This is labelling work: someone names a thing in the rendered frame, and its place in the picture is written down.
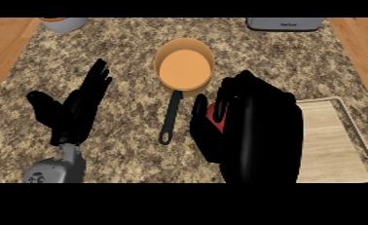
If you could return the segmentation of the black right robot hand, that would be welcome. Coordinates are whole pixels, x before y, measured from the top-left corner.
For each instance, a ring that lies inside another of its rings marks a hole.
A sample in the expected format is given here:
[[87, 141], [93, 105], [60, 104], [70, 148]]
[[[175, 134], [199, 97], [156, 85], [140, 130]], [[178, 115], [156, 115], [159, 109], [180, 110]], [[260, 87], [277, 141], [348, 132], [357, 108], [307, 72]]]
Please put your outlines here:
[[224, 78], [214, 103], [195, 98], [189, 134], [230, 184], [292, 184], [298, 176], [302, 116], [294, 95], [242, 71]]

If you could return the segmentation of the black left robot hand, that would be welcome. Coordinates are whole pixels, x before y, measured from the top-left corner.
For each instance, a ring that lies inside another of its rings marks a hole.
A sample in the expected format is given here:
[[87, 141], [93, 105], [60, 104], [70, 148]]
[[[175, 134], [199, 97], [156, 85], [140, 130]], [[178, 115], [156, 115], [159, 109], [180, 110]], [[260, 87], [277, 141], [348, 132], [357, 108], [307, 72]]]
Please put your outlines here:
[[35, 120], [51, 130], [53, 146], [65, 143], [79, 145], [85, 141], [110, 82], [106, 61], [100, 58], [88, 69], [79, 87], [69, 93], [63, 102], [39, 91], [26, 94]]

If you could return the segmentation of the pale wooden tray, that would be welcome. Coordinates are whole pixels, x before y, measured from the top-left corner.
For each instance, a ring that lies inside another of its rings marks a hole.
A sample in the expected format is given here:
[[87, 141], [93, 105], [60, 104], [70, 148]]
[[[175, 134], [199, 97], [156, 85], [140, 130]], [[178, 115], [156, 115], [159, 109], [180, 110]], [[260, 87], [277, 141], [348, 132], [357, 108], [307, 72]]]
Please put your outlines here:
[[302, 151], [298, 183], [368, 182], [368, 169], [348, 138], [339, 114], [347, 119], [356, 139], [360, 132], [336, 96], [297, 102], [302, 114]]

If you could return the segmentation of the grey container with orange rim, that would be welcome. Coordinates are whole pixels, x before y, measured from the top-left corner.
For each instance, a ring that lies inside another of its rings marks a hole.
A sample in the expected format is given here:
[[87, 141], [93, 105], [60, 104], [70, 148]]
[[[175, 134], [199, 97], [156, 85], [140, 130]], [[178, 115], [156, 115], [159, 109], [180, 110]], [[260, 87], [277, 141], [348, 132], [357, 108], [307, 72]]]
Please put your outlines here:
[[66, 33], [81, 28], [88, 18], [41, 18], [44, 26], [57, 33]]

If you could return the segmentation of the grey appliance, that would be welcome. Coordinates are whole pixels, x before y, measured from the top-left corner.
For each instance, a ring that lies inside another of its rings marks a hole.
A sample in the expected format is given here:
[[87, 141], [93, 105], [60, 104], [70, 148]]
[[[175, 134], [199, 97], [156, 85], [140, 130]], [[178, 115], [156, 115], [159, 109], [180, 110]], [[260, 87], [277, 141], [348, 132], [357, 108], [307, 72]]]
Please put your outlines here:
[[246, 26], [257, 31], [314, 31], [323, 18], [246, 18]]

